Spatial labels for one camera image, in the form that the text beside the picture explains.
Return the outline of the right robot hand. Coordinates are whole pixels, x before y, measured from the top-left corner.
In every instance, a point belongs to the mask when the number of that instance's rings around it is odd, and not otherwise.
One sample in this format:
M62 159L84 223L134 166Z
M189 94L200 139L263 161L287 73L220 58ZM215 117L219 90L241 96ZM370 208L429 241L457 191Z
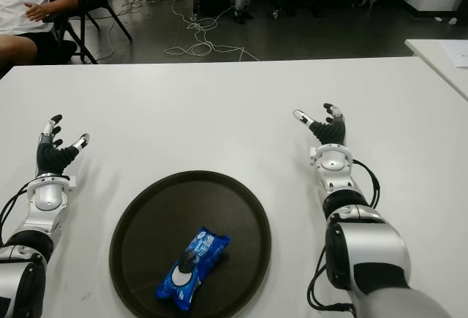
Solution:
M312 132L322 145L345 145L346 125L342 111L330 103L324 103L323 107L328 114L325 123L314 120L302 110L294 110L292 114Z

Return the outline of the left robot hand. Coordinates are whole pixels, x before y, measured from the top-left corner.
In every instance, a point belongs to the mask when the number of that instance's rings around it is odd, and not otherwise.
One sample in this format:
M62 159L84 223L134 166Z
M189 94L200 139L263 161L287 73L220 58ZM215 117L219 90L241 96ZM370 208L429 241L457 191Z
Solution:
M61 114L50 118L39 134L36 152L36 176L51 174L62 175L64 170L75 160L76 156L89 144L90 135L81 135L73 144L59 148L63 143L55 136L61 131L59 122Z

